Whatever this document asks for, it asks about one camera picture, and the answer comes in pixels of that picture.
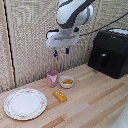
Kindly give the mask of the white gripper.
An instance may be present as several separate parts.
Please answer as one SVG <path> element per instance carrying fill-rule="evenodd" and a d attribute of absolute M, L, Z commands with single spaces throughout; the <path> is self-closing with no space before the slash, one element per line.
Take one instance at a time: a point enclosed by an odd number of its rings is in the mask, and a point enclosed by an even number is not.
<path fill-rule="evenodd" d="M 50 30 L 46 34 L 46 46 L 49 48 L 60 47 L 60 46 L 70 46 L 74 45 L 79 41 L 79 34 L 73 32 L 70 35 L 62 35 L 58 29 Z M 66 47 L 65 53 L 70 53 L 70 48 Z M 56 49 L 53 51 L 53 56 L 58 60 L 58 52 Z"/>

